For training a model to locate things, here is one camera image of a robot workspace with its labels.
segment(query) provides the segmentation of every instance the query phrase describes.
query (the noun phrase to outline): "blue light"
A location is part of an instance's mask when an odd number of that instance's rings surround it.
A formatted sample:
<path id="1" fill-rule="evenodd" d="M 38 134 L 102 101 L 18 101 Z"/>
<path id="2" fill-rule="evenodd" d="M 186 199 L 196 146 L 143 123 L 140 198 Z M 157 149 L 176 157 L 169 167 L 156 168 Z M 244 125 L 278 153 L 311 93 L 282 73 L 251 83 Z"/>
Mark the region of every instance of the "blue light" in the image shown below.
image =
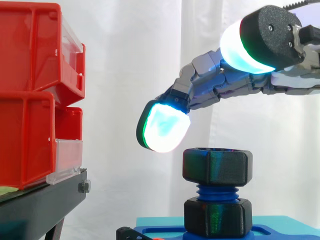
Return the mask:
<path id="1" fill-rule="evenodd" d="M 223 59 L 233 68 L 251 74 L 264 74 L 275 70 L 254 60 L 246 51 L 240 38 L 240 24 L 237 21 L 229 26 L 222 34 L 220 50 Z"/>
<path id="2" fill-rule="evenodd" d="M 175 149 L 190 126 L 185 113 L 169 105 L 156 103 L 150 110 L 143 130 L 146 145 L 159 153 Z"/>

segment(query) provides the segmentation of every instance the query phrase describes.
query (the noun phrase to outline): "red drawer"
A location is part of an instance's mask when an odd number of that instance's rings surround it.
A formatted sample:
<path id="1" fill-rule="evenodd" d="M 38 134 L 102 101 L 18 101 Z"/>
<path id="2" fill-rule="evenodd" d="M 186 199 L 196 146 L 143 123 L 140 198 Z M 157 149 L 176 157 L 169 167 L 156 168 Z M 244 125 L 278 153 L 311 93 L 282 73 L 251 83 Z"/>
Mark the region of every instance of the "red drawer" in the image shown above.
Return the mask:
<path id="1" fill-rule="evenodd" d="M 85 46 L 55 3 L 0 1 L 0 91 L 46 91 L 57 105 L 85 97 Z"/>
<path id="2" fill-rule="evenodd" d="M 80 172 L 80 108 L 55 107 L 49 92 L 2 92 L 0 115 L 0 187 L 54 184 Z"/>

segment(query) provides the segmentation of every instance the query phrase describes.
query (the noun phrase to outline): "white curtain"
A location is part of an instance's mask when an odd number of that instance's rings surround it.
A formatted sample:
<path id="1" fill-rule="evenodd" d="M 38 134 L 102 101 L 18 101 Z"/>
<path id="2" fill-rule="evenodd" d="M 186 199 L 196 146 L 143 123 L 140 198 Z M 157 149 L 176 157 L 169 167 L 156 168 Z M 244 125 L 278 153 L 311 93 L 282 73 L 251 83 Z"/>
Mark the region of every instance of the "white curtain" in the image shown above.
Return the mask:
<path id="1" fill-rule="evenodd" d="M 194 147 L 250 150 L 253 179 L 240 190 L 254 215 L 287 215 L 319 226 L 318 96 L 221 100 L 190 113 L 191 127 L 171 153 L 146 150 L 136 125 L 194 57 L 219 47 L 221 33 L 267 4 L 291 0 L 50 0 L 86 44 L 82 107 L 86 200 L 65 219 L 62 240 L 112 240 L 137 217 L 183 216 L 196 196 L 182 178 L 182 153 Z"/>

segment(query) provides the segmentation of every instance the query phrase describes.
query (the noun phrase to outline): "black metal stand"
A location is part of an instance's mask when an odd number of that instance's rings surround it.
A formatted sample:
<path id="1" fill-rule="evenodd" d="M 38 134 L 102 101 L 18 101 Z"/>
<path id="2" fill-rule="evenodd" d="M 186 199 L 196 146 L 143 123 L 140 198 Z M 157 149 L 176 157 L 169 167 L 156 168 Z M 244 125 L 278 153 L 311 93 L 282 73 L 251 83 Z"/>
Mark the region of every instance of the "black metal stand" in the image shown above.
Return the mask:
<path id="1" fill-rule="evenodd" d="M 87 170 L 55 185 L 0 196 L 1 240 L 59 240 L 65 216 L 86 198 Z"/>

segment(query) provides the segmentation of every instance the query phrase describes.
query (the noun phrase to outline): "blue base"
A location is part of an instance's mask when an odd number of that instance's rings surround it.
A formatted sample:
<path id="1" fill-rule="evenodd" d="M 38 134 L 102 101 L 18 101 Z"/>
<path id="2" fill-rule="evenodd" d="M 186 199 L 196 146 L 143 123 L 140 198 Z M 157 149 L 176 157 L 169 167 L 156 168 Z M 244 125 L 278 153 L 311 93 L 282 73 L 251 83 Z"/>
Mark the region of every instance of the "blue base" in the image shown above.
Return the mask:
<path id="1" fill-rule="evenodd" d="M 165 240 L 213 240 L 186 232 L 182 225 L 183 221 L 183 217 L 138 218 L 135 230 L 150 238 L 157 237 Z M 253 223 L 255 225 L 252 231 L 243 238 L 237 238 L 238 240 L 320 240 L 319 230 L 287 216 L 255 216 Z M 214 240 L 231 239 L 215 238 Z"/>

